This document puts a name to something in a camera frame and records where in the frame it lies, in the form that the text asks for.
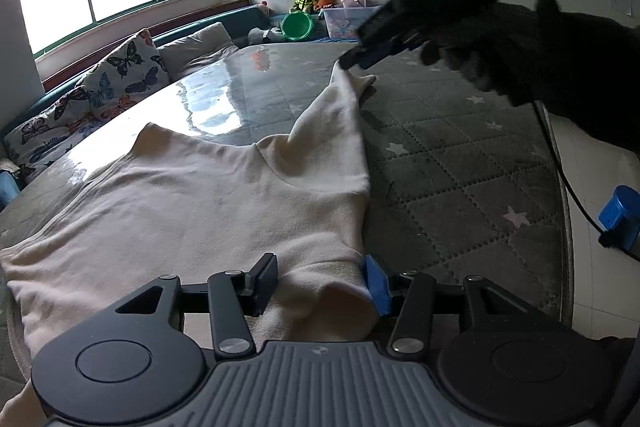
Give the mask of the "blue plastic object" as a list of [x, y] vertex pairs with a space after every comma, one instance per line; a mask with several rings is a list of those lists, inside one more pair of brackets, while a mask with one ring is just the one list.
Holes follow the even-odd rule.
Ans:
[[640, 195], [632, 187], [619, 185], [601, 210], [603, 225], [599, 243], [614, 248], [634, 260], [639, 260]]

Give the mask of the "blue folded blanket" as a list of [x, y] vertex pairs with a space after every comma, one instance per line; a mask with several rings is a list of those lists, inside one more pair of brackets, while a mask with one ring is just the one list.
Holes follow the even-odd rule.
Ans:
[[7, 171], [0, 172], [0, 210], [6, 208], [13, 199], [20, 194], [18, 187], [12, 174]]

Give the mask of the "teal bench sofa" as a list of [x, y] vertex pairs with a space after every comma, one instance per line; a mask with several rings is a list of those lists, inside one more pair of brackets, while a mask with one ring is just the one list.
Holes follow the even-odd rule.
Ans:
[[149, 31], [139, 30], [4, 127], [1, 144], [20, 156], [33, 147], [48, 148], [49, 139], [66, 140], [89, 120], [103, 124], [175, 81], [177, 72], [189, 67], [194, 58], [229, 54], [239, 40], [248, 43], [252, 30], [270, 31], [273, 22], [261, 4], [202, 18], [198, 27], [181, 35], [200, 38], [191, 54], [185, 44], [180, 49], [161, 48]]

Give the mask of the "green plastic basin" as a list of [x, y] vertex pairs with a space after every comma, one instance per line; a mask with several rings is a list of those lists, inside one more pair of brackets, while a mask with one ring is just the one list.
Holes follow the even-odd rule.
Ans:
[[314, 31], [314, 19], [305, 12], [294, 11], [283, 17], [280, 29], [288, 40], [303, 41]]

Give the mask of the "cream long-sleeve sweater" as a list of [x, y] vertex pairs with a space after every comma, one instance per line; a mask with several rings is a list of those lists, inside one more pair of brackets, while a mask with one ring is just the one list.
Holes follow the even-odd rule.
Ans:
[[370, 179], [360, 100], [371, 83], [334, 68], [290, 132], [245, 146], [145, 126], [40, 231], [3, 249], [18, 368], [163, 274], [200, 283], [267, 253], [279, 282], [250, 325], [258, 343], [366, 337], [376, 313], [361, 273]]

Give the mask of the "beige plain cushion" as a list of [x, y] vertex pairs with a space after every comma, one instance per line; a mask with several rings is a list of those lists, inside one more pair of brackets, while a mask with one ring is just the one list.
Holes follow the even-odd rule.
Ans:
[[158, 48], [171, 81], [190, 76], [238, 51], [228, 31], [219, 22]]

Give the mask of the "long butterfly print pillow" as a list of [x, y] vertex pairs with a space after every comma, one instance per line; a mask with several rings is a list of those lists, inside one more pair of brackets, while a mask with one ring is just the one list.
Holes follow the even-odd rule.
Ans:
[[16, 126], [3, 138], [3, 144], [9, 160], [29, 184], [102, 124], [91, 113], [86, 89], [78, 87]]

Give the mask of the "square butterfly print cushion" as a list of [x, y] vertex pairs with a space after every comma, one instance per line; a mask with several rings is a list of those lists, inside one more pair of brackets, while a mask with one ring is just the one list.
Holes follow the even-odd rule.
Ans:
[[114, 49], [78, 82], [96, 119], [107, 122], [171, 83], [150, 32], [144, 28]]

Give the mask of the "clear plastic storage box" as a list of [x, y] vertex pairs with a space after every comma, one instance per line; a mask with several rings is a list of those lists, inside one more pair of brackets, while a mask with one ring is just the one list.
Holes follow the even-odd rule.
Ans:
[[357, 29], [376, 11], [377, 6], [367, 8], [331, 8], [322, 9], [321, 15], [326, 22], [326, 30], [331, 39], [355, 39]]

